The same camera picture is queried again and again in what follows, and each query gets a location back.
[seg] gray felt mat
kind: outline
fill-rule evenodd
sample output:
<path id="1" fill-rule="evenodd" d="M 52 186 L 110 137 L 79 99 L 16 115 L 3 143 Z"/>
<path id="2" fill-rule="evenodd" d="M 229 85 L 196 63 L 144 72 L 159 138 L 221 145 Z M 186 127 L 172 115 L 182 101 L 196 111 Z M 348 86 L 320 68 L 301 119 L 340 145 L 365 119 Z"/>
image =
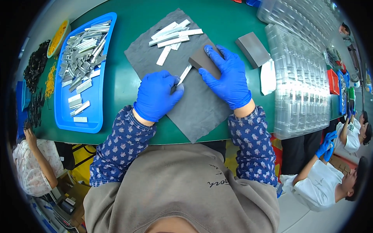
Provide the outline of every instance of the gray felt mat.
<path id="1" fill-rule="evenodd" d="M 163 66 L 157 65 L 163 48 L 158 48 L 157 45 L 149 47 L 151 36 L 170 23 L 174 21 L 181 23 L 185 19 L 191 22 L 188 25 L 190 30 L 199 28 L 188 15 L 177 9 L 141 34 L 124 51 L 140 79 L 147 73 L 161 70 L 168 70 L 172 75 L 181 76 L 189 64 L 189 57 L 209 40 L 206 34 L 189 36 L 190 40 L 181 43 L 177 51 L 171 50 Z M 197 69 L 192 68 L 183 83 L 184 95 L 167 116 L 191 143 L 195 143 L 222 123 L 232 110 L 206 85 Z"/>

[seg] gray sanding block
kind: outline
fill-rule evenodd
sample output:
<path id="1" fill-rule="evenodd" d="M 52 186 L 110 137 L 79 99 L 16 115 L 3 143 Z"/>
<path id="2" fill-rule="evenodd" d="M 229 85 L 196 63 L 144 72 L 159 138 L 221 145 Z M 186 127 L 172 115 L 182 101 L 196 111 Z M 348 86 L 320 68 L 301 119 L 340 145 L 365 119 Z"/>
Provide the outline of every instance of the gray sanding block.
<path id="1" fill-rule="evenodd" d="M 266 48 L 264 48 L 263 44 L 253 32 L 239 37 L 236 40 L 236 44 L 245 54 L 254 69 L 262 66 L 271 59 Z"/>
<path id="2" fill-rule="evenodd" d="M 223 55 L 217 50 L 215 47 L 214 43 L 211 42 L 211 40 L 207 40 L 203 46 L 198 49 L 190 58 L 189 58 L 189 63 L 194 66 L 196 69 L 199 69 L 201 67 L 205 68 L 210 72 L 212 76 L 216 79 L 220 79 L 220 76 L 222 75 L 220 73 L 220 70 L 216 67 L 215 63 L 209 58 L 209 56 L 205 52 L 205 45 L 211 45 L 213 50 L 215 50 L 221 57 Z"/>

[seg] red plastic bin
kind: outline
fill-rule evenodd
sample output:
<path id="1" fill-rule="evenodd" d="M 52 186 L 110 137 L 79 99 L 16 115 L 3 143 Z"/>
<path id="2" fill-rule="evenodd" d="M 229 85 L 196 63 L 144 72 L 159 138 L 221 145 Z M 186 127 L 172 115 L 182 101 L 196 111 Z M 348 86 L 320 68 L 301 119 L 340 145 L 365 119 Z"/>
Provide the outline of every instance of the red plastic bin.
<path id="1" fill-rule="evenodd" d="M 332 69 L 330 69 L 327 71 L 327 77 L 329 79 L 330 94 L 339 95 L 338 75 Z"/>

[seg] blue patterned sleeve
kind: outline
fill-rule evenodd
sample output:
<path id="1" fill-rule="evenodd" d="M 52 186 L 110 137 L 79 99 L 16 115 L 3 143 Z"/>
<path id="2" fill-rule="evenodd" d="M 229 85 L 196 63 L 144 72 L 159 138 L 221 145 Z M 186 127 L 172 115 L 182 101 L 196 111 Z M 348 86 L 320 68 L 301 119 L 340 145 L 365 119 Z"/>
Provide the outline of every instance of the blue patterned sleeve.
<path id="1" fill-rule="evenodd" d="M 266 114 L 261 106 L 256 106 L 247 117 L 228 117 L 233 144 L 239 146 L 237 152 L 237 176 L 256 180 L 276 187 L 276 155 L 267 132 Z"/>
<path id="2" fill-rule="evenodd" d="M 148 147 L 148 141 L 155 133 L 155 126 L 144 126 L 135 119 L 131 105 L 121 109 L 115 117 L 112 133 L 97 146 L 90 166 L 90 185 L 98 187 L 109 182 L 122 182 L 128 167 Z"/>

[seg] green workbench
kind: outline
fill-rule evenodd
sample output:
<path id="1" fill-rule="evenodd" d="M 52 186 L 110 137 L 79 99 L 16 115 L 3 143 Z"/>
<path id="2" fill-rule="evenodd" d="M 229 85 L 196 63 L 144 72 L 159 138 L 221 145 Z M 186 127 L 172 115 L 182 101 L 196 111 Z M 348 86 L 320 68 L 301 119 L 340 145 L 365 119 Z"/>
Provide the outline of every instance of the green workbench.
<path id="1" fill-rule="evenodd" d="M 113 120 L 125 105 L 133 104 L 137 97 L 140 79 L 124 55 L 131 42 L 156 24 L 168 13 L 182 9 L 190 18 L 203 29 L 203 32 L 215 43 L 221 44 L 237 53 L 245 63 L 246 77 L 249 89 L 257 105 L 263 106 L 268 121 L 268 131 L 273 132 L 275 120 L 275 94 L 263 96 L 260 92 L 260 68 L 253 69 L 244 54 L 235 44 L 235 40 L 249 32 L 254 32 L 264 47 L 269 51 L 265 23 L 256 17 L 257 8 L 234 1 L 212 0 L 167 0 L 162 1 L 120 1 L 110 0 L 88 11 L 71 23 L 74 30 L 82 24 L 109 12 L 117 14 L 117 21 L 107 52 L 105 79 L 103 90 L 104 122 L 100 132 L 81 133 L 59 129 L 54 120 L 54 95 L 45 102 L 42 109 L 41 126 L 35 128 L 38 138 L 81 144 L 100 144 L 111 133 Z M 45 81 L 49 69 L 56 60 L 51 58 L 39 81 L 39 88 L 45 90 Z M 338 118 L 338 96 L 332 95 L 331 118 Z M 198 142 L 229 139 L 228 125 L 224 121 Z M 157 133 L 150 144 L 188 143 L 189 140 L 164 116 L 157 123 Z"/>

